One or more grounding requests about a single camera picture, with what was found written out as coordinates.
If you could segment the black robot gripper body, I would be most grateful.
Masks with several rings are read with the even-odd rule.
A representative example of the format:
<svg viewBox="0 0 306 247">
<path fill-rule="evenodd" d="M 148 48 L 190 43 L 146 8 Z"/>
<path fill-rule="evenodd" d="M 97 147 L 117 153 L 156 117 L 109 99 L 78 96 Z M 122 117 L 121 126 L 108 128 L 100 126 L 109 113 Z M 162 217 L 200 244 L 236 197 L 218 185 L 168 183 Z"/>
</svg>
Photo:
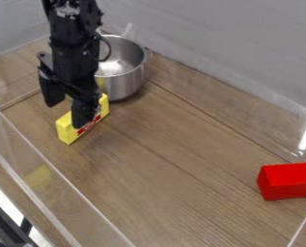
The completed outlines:
<svg viewBox="0 0 306 247">
<path fill-rule="evenodd" d="M 65 89 L 65 96 L 89 99 L 101 95 L 96 73 L 102 62 L 100 58 L 101 37 L 84 40 L 50 38 L 52 52 L 38 54 L 40 70 L 54 75 Z"/>
</svg>

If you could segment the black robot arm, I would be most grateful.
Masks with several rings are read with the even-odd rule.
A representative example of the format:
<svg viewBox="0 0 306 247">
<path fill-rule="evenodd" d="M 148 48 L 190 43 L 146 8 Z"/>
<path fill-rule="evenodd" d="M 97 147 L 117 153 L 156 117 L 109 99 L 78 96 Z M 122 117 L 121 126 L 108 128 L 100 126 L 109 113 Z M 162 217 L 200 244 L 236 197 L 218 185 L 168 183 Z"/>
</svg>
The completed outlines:
<svg viewBox="0 0 306 247">
<path fill-rule="evenodd" d="M 102 92 L 96 81 L 102 11 L 97 0 L 42 0 L 49 19 L 52 52 L 41 52 L 40 84 L 46 104 L 73 98 L 72 123 L 84 127 L 96 117 Z"/>
</svg>

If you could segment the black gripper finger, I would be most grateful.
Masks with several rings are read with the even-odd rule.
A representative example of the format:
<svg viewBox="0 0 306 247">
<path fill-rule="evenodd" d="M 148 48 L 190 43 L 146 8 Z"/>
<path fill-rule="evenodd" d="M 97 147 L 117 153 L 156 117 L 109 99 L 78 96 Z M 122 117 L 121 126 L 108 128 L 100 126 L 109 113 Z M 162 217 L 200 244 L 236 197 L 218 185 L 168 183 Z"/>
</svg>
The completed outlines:
<svg viewBox="0 0 306 247">
<path fill-rule="evenodd" d="M 94 120 L 100 111 L 101 95 L 93 96 L 89 99 L 76 98 L 72 104 L 72 122 L 76 128 L 84 127 Z"/>
<path fill-rule="evenodd" d="M 58 78 L 44 70 L 40 70 L 40 85 L 49 107 L 54 107 L 65 101 L 65 89 Z"/>
</svg>

